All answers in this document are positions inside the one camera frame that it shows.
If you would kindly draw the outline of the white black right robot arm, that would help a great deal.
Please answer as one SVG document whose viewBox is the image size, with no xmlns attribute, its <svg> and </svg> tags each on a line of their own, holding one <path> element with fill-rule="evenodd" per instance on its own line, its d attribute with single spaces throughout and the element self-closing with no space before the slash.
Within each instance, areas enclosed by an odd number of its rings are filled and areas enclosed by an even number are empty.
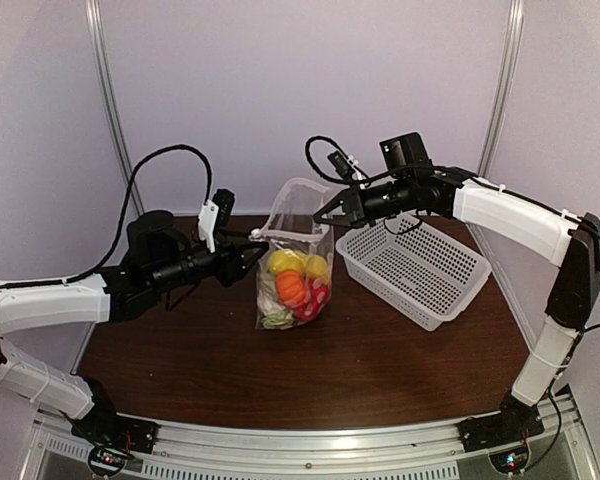
<svg viewBox="0 0 600 480">
<path fill-rule="evenodd" d="M 328 159 L 336 174 L 321 177 L 342 189 L 314 213 L 314 221 L 361 228 L 425 211 L 491 230 L 557 267 L 539 339 L 492 423 L 499 440 L 515 440 L 531 424 L 528 408 L 566 368 L 599 296 L 598 217 L 558 211 L 471 171 L 436 166 L 417 132 L 382 141 L 387 170 L 372 177 L 356 176 L 353 160 L 333 139 L 325 141 L 335 149 Z"/>
</svg>

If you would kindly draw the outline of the yellow toy pepper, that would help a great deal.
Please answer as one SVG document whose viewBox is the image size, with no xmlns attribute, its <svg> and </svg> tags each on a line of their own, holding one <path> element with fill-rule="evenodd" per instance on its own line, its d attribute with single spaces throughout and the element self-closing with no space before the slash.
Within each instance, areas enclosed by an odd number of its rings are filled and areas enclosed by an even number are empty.
<svg viewBox="0 0 600 480">
<path fill-rule="evenodd" d="M 305 272 L 307 255 L 301 251 L 280 249 L 276 250 L 268 260 L 268 271 L 273 275 L 293 270 L 300 274 Z"/>
</svg>

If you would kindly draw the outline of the clear zip top bag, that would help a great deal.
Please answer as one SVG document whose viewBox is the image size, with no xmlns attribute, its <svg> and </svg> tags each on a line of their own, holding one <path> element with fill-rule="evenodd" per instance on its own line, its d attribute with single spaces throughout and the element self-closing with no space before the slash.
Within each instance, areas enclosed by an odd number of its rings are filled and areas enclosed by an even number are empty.
<svg viewBox="0 0 600 480">
<path fill-rule="evenodd" d="M 252 241 L 267 252 L 256 272 L 256 328 L 288 330 L 320 316 L 332 296 L 334 233 L 313 214 L 326 205 L 329 189 L 304 178 L 287 181 Z"/>
</svg>

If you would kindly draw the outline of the white toy cauliflower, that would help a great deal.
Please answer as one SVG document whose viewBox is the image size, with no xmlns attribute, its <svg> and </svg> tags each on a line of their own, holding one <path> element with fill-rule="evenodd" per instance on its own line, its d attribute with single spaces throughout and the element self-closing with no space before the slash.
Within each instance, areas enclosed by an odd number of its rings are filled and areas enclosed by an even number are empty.
<svg viewBox="0 0 600 480">
<path fill-rule="evenodd" d="M 269 273 L 257 276 L 257 324 L 258 329 L 286 330 L 295 323 L 293 313 L 279 302 L 275 277 Z"/>
</svg>

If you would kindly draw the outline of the red toy bell pepper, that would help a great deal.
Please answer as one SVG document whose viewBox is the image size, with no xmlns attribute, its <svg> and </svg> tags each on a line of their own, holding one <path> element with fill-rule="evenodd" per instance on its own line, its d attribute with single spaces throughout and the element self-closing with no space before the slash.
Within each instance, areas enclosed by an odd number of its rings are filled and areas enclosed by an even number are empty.
<svg viewBox="0 0 600 480">
<path fill-rule="evenodd" d="M 319 316 L 331 299 L 331 288 L 321 279 L 313 279 L 308 284 L 308 297 L 305 303 L 294 311 L 294 316 L 302 323 L 311 322 Z"/>
</svg>

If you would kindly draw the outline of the yellow toy banana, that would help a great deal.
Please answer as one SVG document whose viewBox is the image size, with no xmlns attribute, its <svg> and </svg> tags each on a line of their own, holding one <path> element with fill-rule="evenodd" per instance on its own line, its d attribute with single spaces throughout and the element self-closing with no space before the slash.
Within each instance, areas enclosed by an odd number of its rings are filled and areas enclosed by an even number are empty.
<svg viewBox="0 0 600 480">
<path fill-rule="evenodd" d="M 321 279 L 327 283 L 330 270 L 327 260 L 321 255 L 309 255 L 305 262 L 305 275 L 312 279 Z"/>
</svg>

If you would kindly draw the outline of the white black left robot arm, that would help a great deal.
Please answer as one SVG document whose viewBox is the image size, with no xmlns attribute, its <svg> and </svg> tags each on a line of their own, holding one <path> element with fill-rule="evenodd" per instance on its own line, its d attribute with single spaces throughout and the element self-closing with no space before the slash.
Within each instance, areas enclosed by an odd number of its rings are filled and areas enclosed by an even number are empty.
<svg viewBox="0 0 600 480">
<path fill-rule="evenodd" d="M 0 387 L 59 410 L 103 444 L 117 442 L 124 424 L 99 382 L 51 367 L 5 336 L 45 326 L 127 322 L 172 291 L 194 291 L 207 278 L 233 285 L 268 245 L 223 230 L 224 222 L 206 218 L 193 242 L 177 229 L 172 213 L 150 211 L 127 226 L 128 250 L 118 265 L 98 267 L 79 280 L 0 282 Z"/>
</svg>

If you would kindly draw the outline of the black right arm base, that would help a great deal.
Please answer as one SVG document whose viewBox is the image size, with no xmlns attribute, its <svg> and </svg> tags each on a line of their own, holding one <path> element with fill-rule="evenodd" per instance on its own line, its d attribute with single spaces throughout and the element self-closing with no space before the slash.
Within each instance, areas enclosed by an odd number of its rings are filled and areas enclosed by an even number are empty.
<svg viewBox="0 0 600 480">
<path fill-rule="evenodd" d="M 538 409 L 545 388 L 535 402 L 527 404 L 509 389 L 500 409 L 482 417 L 468 417 L 457 424 L 460 440 L 466 453 L 491 449 L 510 443 L 523 442 L 545 431 Z"/>
</svg>

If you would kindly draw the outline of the orange toy pumpkin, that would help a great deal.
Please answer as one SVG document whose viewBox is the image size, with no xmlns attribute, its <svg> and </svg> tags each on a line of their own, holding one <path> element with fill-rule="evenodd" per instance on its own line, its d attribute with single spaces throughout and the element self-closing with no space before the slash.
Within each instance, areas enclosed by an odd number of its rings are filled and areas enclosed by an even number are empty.
<svg viewBox="0 0 600 480">
<path fill-rule="evenodd" d="M 276 277 L 275 288 L 282 304 L 298 308 L 305 304 L 307 287 L 304 276 L 295 270 L 284 270 Z"/>
</svg>

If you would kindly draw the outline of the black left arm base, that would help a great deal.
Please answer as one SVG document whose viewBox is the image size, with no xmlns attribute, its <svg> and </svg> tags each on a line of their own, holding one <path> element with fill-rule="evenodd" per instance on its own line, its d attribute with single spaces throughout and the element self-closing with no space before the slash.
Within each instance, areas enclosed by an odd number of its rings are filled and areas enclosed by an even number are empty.
<svg viewBox="0 0 600 480">
<path fill-rule="evenodd" d="M 120 415 L 105 387 L 89 379 L 93 407 L 81 419 L 69 419 L 72 433 L 94 445 L 109 449 L 150 454 L 158 425 L 153 421 Z"/>
</svg>

